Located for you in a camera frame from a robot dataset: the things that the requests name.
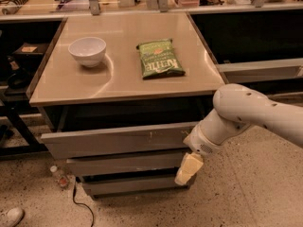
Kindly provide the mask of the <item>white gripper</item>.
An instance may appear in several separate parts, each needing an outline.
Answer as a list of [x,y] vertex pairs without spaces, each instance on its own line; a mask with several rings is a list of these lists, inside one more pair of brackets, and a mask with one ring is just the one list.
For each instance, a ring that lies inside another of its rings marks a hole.
[[184,139],[184,144],[193,152],[185,154],[174,181],[179,185],[185,185],[204,165],[202,156],[218,152],[222,143],[219,127],[206,123],[197,124]]

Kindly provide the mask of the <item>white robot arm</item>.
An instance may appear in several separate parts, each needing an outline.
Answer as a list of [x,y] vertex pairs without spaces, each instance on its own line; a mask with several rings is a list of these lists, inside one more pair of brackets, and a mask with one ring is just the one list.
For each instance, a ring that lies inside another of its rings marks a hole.
[[303,108],[275,102],[239,84],[226,84],[213,96],[212,111],[184,139],[191,149],[176,173],[184,185],[200,170],[204,158],[222,148],[223,142],[252,126],[259,126],[303,147]]

